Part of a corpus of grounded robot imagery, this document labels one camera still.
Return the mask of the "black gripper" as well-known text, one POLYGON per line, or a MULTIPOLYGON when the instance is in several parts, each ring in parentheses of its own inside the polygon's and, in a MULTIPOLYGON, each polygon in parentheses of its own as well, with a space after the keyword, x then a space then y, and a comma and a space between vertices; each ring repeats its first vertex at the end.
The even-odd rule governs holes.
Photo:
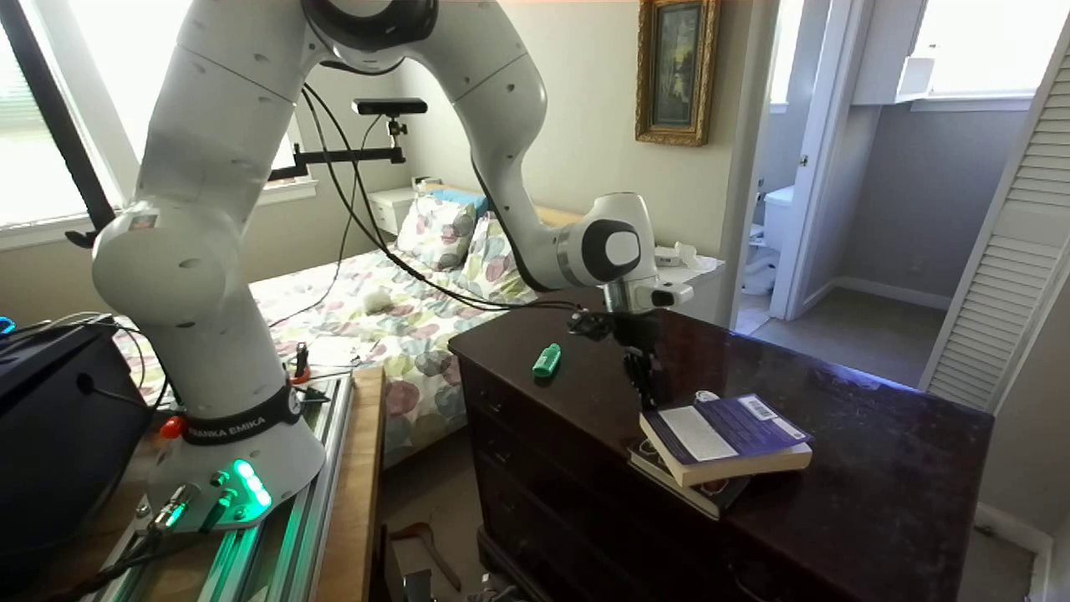
POLYGON ((591 337, 591 341, 615 337, 621 344, 625 375, 629 375, 631 389, 639 392, 642 412, 676 405, 673 376, 663 369, 663 359, 656 350, 656 321, 653 318, 579 306, 568 315, 568 330, 591 337))

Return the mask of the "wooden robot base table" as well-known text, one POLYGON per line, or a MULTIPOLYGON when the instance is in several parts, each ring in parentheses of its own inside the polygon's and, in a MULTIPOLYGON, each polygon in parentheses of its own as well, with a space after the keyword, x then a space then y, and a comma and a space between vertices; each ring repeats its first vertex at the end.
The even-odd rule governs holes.
POLYGON ((332 452, 326 476, 262 528, 167 535, 155 555, 105 588, 82 584, 116 565, 151 524, 143 498, 158 468, 148 438, 114 495, 18 602, 372 602, 378 553, 383 370, 317 376, 332 395, 315 427, 332 452))

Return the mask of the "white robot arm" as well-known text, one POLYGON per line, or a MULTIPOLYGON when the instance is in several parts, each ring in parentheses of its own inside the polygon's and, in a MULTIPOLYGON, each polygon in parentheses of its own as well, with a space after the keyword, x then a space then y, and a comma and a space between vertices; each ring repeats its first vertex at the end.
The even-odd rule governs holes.
POLYGON ((597 289, 611 318, 691 294, 691 273, 658 262, 636 191, 543 220, 525 157, 547 91, 501 0, 191 0, 135 194, 89 252, 96 294, 151 341, 184 419, 148 485, 164 532, 251 528, 329 468, 249 267, 298 97, 329 62, 361 78, 415 62, 437 80, 529 287, 597 289))

